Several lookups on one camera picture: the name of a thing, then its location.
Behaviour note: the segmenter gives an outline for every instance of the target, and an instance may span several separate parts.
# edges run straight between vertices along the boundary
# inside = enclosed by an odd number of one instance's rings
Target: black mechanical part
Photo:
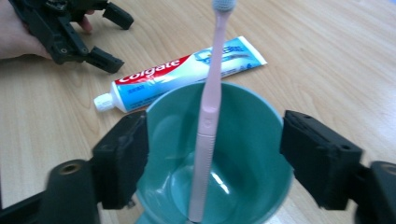
[[[90,52],[70,24],[81,21],[88,10],[105,10],[104,17],[123,30],[134,22],[130,14],[107,0],[9,0],[32,35],[57,64],[86,61],[108,73],[116,73],[123,61],[94,47]]]
[[[0,211],[1,224],[98,224],[97,204],[130,204],[149,155],[145,111],[124,116],[92,149],[89,161],[67,161],[45,191]]]
[[[146,112],[122,118],[92,153],[99,201],[105,209],[121,209],[131,201],[148,162]]]
[[[52,169],[38,223],[100,223],[92,170],[87,161],[67,161]]]
[[[280,152],[319,207],[358,205],[356,223],[396,223],[396,165],[360,164],[362,149],[302,113],[286,111]]]

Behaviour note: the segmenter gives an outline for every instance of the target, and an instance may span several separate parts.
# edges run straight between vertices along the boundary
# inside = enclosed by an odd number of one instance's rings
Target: hand
[[[92,26],[88,19],[78,23],[81,28],[90,32]],[[0,59],[15,58],[23,54],[36,54],[50,59],[44,46],[29,34],[27,27],[15,13],[8,0],[0,0]]]

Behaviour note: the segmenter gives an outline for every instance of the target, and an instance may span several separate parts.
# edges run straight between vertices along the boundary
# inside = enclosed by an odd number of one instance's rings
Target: colgate logo
[[[181,64],[183,64],[190,55],[185,56],[183,58],[180,58],[178,60],[174,60],[170,63],[164,63],[155,67],[152,67],[150,69],[144,70],[140,73],[133,74],[128,77],[120,78],[116,80],[117,85],[125,85],[125,84],[134,84],[134,83],[140,83],[140,82],[146,82],[148,80],[154,79],[156,77],[162,77],[173,70],[175,70],[177,67],[179,67]]]

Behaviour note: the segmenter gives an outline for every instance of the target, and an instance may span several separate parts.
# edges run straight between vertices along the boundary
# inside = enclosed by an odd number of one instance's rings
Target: wood grain
[[[0,169],[3,206],[43,190],[49,170],[88,159],[124,115],[98,113],[92,99],[112,80],[210,47],[210,1],[112,1],[130,12],[128,31],[89,16],[75,26],[90,48],[125,61],[112,76],[87,63],[58,65],[36,56],[0,61]],[[225,78],[257,92],[283,115],[309,114],[365,149],[363,163],[396,162],[396,5],[386,0],[239,1],[227,38],[243,35],[268,64]],[[103,223],[134,223],[141,206],[103,211]],[[318,209],[294,181],[268,223],[353,223],[347,211]]]

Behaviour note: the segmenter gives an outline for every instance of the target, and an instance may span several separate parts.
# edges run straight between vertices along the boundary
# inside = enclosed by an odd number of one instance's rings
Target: finger
[[[86,16],[84,16],[82,20],[78,22],[78,25],[88,33],[92,30],[92,25]]]
[[[35,54],[47,59],[51,59],[50,54],[44,46],[33,36],[27,36],[23,46],[24,54]]]

